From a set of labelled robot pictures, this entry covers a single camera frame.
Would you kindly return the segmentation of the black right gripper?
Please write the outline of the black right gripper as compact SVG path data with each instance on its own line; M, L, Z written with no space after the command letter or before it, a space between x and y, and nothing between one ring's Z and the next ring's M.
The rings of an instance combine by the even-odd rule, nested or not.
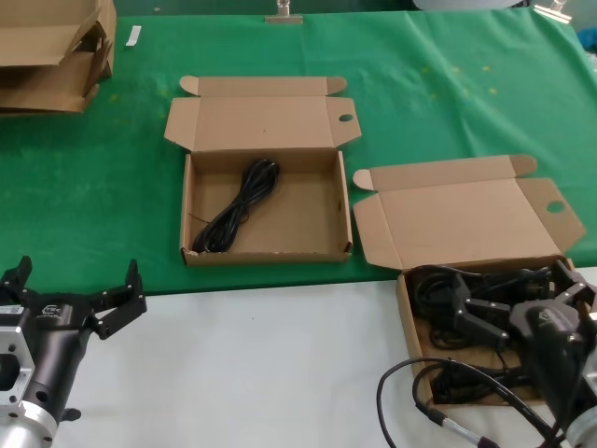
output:
M563 426L596 405L582 373L589 338L580 332L577 307L596 310L596 286L557 260L551 270L555 300L526 301L514 306L475 299L458 273L453 277L452 327L474 346L503 351L509 330L521 365L542 399Z

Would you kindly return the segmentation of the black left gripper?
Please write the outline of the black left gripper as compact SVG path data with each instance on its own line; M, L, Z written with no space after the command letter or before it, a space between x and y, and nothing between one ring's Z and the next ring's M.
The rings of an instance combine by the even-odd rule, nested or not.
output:
M147 311L143 279L135 259L130 261L124 285L102 291L90 306L77 294L40 294L26 288L33 269L29 256L1 277L1 305L25 308L24 333L35 365L24 399L47 411L56 421L76 421L81 411L67 401L78 367L93 331L106 340Z

